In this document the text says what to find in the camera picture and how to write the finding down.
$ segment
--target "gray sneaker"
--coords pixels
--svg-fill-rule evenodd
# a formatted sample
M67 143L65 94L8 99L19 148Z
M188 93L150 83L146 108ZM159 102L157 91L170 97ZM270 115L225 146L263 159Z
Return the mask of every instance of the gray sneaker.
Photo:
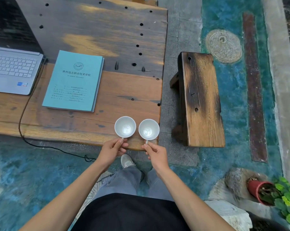
M129 166L135 165L133 160L128 154L124 154L120 157L120 162L122 163L123 168L127 168Z

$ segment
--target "laptop screen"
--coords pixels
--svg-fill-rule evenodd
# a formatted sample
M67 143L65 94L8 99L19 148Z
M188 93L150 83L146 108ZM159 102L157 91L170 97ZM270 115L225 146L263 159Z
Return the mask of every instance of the laptop screen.
M0 47L43 53L15 0L0 0Z

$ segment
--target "gray pants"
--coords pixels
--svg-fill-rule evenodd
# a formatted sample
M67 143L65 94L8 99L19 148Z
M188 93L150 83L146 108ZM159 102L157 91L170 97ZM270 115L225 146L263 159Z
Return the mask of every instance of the gray pants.
M136 191L139 188L141 176L141 171L134 165L119 170L102 184L94 199L112 193L137 195ZM147 173L147 181L149 190L146 197L174 201L154 169Z

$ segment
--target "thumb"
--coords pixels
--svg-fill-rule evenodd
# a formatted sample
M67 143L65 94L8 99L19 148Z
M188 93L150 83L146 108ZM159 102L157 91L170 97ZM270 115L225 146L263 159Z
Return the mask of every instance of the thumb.
M124 142L123 139L118 140L113 148L116 149L116 151L118 151L123 142Z
M148 144L146 144L146 143L144 144L144 148L145 148L145 150L148 152L149 155L155 153L155 152L152 150L152 148L151 148Z

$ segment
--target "laptop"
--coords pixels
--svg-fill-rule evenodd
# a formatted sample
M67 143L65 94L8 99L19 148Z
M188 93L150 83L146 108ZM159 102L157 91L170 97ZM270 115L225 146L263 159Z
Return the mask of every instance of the laptop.
M43 59L16 0L0 0L0 92L29 95Z

